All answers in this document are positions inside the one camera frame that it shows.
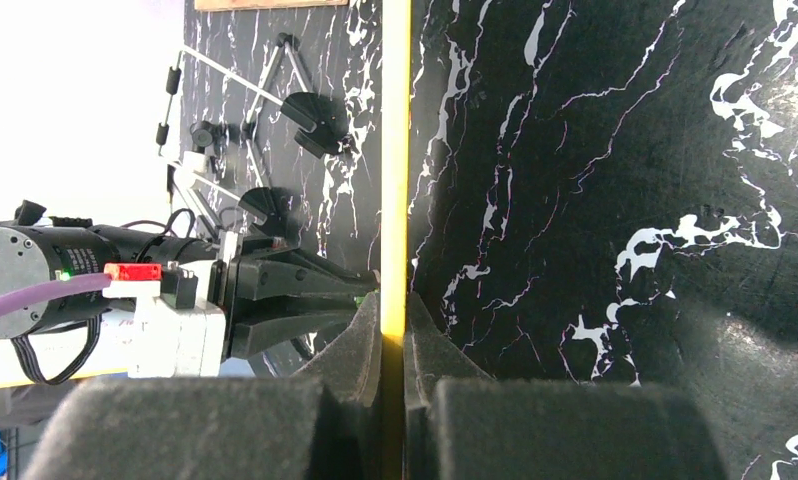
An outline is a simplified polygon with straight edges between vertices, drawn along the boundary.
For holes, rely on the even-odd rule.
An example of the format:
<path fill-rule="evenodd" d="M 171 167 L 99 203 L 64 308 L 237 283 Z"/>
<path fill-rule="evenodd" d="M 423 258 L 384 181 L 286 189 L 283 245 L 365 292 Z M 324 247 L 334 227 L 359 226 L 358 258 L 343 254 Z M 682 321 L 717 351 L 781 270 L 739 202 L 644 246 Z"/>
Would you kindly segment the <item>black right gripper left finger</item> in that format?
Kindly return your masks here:
<path fill-rule="evenodd" d="M 380 299 L 286 378 L 96 379 L 47 425 L 28 479 L 377 479 Z"/>

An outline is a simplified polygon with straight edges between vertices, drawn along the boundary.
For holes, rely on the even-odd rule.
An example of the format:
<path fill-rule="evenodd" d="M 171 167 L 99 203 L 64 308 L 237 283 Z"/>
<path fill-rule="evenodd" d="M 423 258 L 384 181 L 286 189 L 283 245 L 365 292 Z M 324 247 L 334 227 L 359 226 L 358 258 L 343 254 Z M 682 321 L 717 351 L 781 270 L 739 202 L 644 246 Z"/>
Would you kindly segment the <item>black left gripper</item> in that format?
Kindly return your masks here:
<path fill-rule="evenodd" d="M 359 309 L 355 298 L 378 288 L 371 271 L 349 271 L 278 239 L 223 235 L 210 280 L 210 301 L 226 317 L 222 358 L 248 359 L 346 325 Z"/>

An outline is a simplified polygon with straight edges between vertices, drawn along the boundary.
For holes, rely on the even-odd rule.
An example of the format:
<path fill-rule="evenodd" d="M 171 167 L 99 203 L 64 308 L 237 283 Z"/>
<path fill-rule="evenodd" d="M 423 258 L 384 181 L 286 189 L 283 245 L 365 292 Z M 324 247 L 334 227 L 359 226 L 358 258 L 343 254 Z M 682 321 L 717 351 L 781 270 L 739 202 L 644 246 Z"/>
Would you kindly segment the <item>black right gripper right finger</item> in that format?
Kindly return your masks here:
<path fill-rule="evenodd" d="M 680 393 L 495 380 L 416 294 L 404 336 L 409 479 L 723 479 L 708 424 Z"/>

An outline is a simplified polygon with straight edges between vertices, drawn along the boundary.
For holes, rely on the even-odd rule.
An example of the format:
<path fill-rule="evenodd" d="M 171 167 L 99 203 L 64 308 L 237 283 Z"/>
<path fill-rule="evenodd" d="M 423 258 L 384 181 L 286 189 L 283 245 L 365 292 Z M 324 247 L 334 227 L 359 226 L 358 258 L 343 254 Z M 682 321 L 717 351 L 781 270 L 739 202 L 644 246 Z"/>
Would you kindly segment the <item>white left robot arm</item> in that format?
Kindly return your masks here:
<path fill-rule="evenodd" d="M 215 377 L 349 323 L 378 286 L 260 231 L 205 240 L 23 214 L 0 223 L 0 389 Z"/>

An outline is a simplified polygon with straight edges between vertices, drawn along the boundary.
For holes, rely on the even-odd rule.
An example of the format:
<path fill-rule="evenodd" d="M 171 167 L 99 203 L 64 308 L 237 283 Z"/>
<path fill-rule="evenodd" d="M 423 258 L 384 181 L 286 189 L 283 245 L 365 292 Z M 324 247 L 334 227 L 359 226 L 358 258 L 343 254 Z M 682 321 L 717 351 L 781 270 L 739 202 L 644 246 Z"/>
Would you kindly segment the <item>yellow-framed whiteboard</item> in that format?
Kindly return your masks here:
<path fill-rule="evenodd" d="M 412 3 L 382 3 L 381 477 L 404 475 Z"/>

